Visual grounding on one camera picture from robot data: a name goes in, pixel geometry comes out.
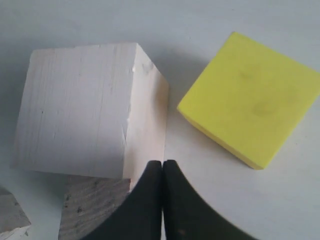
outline black object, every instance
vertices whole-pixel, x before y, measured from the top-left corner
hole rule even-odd
[[[167,240],[254,240],[197,194],[176,161],[164,162],[162,182]]]
[[[214,211],[174,160],[150,161],[122,205],[82,240],[254,240]]]

